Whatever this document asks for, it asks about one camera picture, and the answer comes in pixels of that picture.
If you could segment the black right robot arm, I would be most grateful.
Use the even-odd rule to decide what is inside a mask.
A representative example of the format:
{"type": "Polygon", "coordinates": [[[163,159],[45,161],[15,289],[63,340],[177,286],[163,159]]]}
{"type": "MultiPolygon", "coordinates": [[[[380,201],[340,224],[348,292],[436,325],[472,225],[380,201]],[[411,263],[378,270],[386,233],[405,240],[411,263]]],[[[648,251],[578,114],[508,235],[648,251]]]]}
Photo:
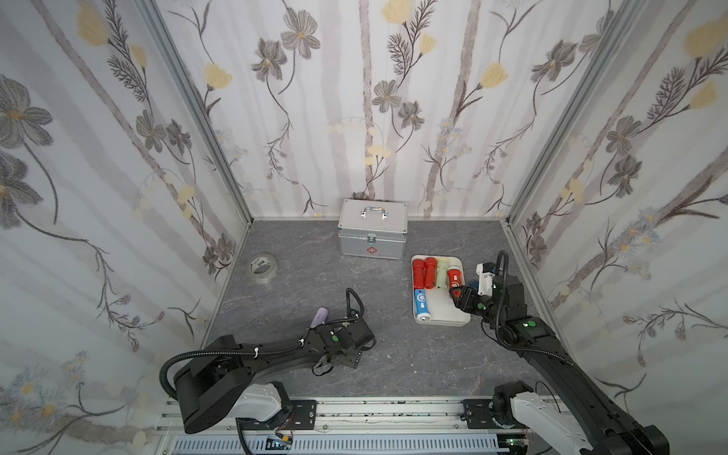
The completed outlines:
{"type": "Polygon", "coordinates": [[[514,422],[532,428],[547,444],[565,454],[669,454],[667,436],[656,426],[640,424],[595,384],[567,353],[555,331],[528,313],[523,285],[509,274],[509,255],[502,250],[494,263],[481,265],[485,294],[470,286],[451,290],[456,308],[482,319],[500,347],[516,353],[545,379],[576,424],[561,413],[527,411],[535,404],[525,385],[512,383],[494,390],[494,413],[503,425],[514,422]]]}

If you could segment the blue flashlight white logo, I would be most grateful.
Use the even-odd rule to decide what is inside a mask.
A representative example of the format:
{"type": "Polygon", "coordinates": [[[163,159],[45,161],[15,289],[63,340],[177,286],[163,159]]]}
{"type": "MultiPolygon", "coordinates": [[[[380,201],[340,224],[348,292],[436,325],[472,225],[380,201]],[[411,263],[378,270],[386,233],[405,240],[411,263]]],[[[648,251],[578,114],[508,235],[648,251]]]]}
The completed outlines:
{"type": "Polygon", "coordinates": [[[428,310],[427,292],[424,289],[415,289],[413,293],[414,314],[419,322],[429,322],[431,320],[430,310],[428,310]]]}

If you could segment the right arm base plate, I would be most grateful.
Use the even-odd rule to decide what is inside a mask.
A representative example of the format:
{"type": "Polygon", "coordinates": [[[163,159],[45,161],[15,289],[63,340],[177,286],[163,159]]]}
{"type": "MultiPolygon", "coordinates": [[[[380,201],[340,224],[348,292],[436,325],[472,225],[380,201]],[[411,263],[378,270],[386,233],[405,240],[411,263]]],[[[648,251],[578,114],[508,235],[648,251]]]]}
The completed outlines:
{"type": "Polygon", "coordinates": [[[461,419],[469,430],[509,430],[494,413],[491,398],[470,398],[463,402],[461,419]]]}

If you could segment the purple flashlight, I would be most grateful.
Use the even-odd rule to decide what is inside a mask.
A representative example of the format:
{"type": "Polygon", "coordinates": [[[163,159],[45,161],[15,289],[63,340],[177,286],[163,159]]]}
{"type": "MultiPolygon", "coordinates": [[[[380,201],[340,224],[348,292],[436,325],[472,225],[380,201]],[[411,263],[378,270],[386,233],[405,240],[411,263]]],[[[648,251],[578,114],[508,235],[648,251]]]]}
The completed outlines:
{"type": "Polygon", "coordinates": [[[316,328],[322,324],[325,324],[327,322],[328,316],[329,316],[328,309],[325,307],[320,307],[316,311],[314,318],[313,318],[312,322],[310,323],[310,327],[316,328]]]}

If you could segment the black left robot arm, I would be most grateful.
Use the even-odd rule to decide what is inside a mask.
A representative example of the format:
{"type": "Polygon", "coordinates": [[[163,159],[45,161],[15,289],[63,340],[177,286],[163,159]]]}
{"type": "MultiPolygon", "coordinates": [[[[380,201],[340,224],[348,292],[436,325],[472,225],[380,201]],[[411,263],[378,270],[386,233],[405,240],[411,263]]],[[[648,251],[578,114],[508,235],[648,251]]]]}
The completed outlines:
{"type": "Polygon", "coordinates": [[[346,289],[346,316],[308,327],[297,339],[246,344],[218,337],[207,348],[168,359],[158,374],[160,386],[177,401],[187,434],[208,430],[231,414],[252,385],[275,373],[309,369],[320,377],[333,367],[356,369],[377,339],[365,322],[365,306],[346,289]]]}

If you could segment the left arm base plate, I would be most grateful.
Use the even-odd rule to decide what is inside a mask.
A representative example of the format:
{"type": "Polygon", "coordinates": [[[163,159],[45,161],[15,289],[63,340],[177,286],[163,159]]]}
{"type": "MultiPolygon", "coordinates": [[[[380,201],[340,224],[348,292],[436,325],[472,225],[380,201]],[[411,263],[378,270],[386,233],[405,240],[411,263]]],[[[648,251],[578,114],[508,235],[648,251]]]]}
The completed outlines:
{"type": "Polygon", "coordinates": [[[240,430],[314,430],[318,402],[313,399],[293,400],[265,421],[236,418],[240,430]]]}

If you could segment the pale green flashlight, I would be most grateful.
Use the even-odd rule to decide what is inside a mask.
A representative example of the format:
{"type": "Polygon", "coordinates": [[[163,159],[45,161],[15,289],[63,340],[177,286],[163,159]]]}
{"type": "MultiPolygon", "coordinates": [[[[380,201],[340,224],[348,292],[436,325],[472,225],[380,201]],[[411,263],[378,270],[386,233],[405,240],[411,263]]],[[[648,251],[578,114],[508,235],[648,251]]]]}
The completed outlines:
{"type": "Polygon", "coordinates": [[[437,289],[446,289],[447,288],[447,271],[449,270],[449,259],[447,258],[438,258],[437,259],[437,268],[436,268],[436,277],[435,277],[435,286],[437,289]]]}

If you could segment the red flashlight white logo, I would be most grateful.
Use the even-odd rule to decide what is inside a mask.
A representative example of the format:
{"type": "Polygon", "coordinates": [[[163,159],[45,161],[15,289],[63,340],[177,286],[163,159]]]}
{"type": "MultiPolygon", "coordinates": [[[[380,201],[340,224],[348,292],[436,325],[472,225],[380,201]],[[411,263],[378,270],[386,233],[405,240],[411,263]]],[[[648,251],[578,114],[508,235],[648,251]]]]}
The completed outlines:
{"type": "Polygon", "coordinates": [[[449,283],[449,294],[456,300],[460,298],[463,286],[463,273],[460,267],[450,267],[447,270],[447,282],[449,283]]]}

